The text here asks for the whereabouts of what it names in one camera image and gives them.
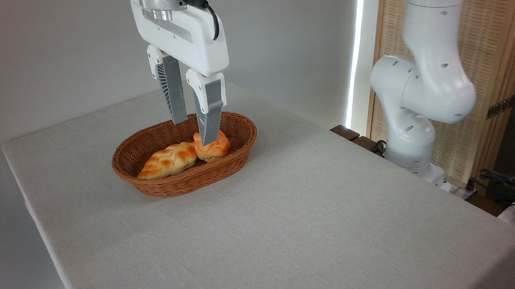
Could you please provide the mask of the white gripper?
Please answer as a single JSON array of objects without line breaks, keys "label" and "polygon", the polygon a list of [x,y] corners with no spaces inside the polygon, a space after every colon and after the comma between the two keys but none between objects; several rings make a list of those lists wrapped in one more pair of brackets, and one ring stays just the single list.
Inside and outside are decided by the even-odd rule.
[{"label": "white gripper", "polygon": [[215,36],[210,12],[186,6],[171,12],[171,20],[156,20],[153,13],[130,0],[141,37],[150,45],[147,56],[153,78],[166,98],[166,106],[175,125],[187,120],[179,61],[190,67],[186,73],[192,87],[202,146],[217,140],[222,107],[226,105],[223,73],[229,66],[224,30]]}]

